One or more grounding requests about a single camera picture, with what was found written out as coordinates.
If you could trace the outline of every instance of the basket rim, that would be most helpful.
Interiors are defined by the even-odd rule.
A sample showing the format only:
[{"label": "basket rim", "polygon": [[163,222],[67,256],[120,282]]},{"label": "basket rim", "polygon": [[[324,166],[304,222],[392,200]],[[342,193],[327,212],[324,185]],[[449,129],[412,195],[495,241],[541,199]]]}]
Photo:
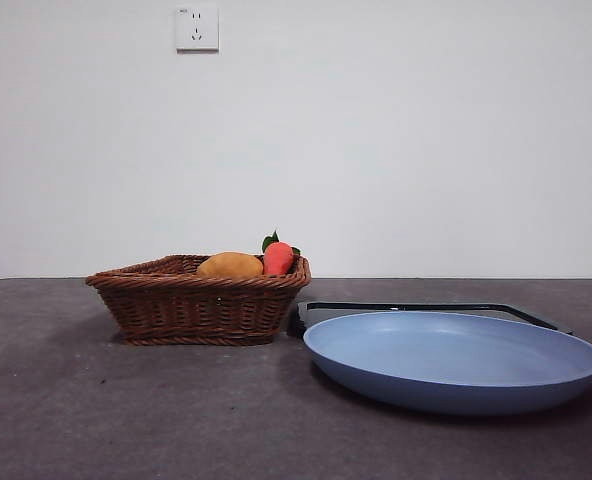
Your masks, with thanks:
[{"label": "basket rim", "polygon": [[311,281],[309,262],[301,255],[294,258],[293,273],[284,275],[259,275],[250,278],[200,277],[193,273],[142,273],[125,270],[146,268],[154,263],[175,258],[208,258],[210,255],[167,255],[157,260],[106,270],[85,279],[89,286],[98,288],[152,288],[152,287],[250,287],[250,288],[301,288]]}]

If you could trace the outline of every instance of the yellow mango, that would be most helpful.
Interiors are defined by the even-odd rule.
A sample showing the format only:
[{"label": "yellow mango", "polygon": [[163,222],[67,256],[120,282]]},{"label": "yellow mango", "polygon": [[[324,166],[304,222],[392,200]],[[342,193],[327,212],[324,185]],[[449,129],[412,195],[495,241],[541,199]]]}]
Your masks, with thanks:
[{"label": "yellow mango", "polygon": [[223,252],[212,255],[198,266],[201,277],[249,278],[262,275],[263,262],[246,253]]}]

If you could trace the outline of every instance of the toy carrot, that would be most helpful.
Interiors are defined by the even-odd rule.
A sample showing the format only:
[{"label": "toy carrot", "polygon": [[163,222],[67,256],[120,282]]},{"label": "toy carrot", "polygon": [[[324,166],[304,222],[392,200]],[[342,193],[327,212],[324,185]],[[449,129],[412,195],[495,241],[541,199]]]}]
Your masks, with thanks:
[{"label": "toy carrot", "polygon": [[276,230],[263,240],[263,275],[285,275],[294,263],[294,255],[300,250],[278,240]]}]

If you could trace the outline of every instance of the table surface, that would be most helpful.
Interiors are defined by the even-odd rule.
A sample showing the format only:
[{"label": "table surface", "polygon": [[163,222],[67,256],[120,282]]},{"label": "table surface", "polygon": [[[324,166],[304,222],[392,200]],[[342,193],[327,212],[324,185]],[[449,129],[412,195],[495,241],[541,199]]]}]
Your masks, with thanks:
[{"label": "table surface", "polygon": [[[314,279],[297,301],[508,303],[592,343],[592,280]],[[82,279],[0,280],[0,479],[592,479],[592,388],[462,418],[363,398],[300,339],[132,347]]]}]

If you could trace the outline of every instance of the green leaf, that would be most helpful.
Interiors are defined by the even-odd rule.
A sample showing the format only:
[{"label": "green leaf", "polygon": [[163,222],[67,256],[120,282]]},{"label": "green leaf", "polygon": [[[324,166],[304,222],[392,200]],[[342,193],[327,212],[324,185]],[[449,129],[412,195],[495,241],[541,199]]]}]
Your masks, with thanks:
[{"label": "green leaf", "polygon": [[263,253],[265,253],[267,247],[269,247],[272,243],[274,243],[274,239],[272,237],[265,237],[265,240],[263,240]]},{"label": "green leaf", "polygon": [[269,247],[272,243],[274,242],[279,242],[280,240],[278,240],[278,235],[276,234],[276,230],[274,230],[274,233],[270,236],[265,237],[265,240],[263,240],[263,253],[265,253],[265,250],[267,250],[267,247]]}]

